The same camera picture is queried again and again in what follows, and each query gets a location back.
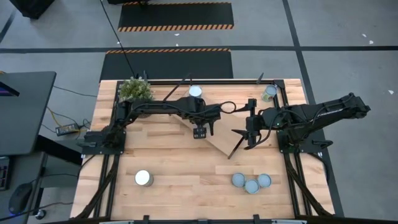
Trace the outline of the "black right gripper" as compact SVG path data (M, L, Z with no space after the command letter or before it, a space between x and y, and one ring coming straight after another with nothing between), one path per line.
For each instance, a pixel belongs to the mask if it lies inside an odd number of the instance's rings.
M264 118L264 113L267 109L259 110L256 113L257 100L254 98L248 99L248 106L245 105L242 108L235 109L233 112L250 112L250 116L246 118L246 130L232 129L232 132L242 135L244 139L247 139L248 146L246 149L252 149L262 143L264 143L268 136L262 138L261 130L266 128L266 122Z

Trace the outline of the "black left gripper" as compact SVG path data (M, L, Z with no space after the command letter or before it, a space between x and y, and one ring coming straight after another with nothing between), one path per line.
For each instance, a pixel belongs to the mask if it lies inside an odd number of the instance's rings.
M195 113L194 123L208 123L210 134L214 135L214 123L221 119L221 105L213 104L204 106L199 112Z

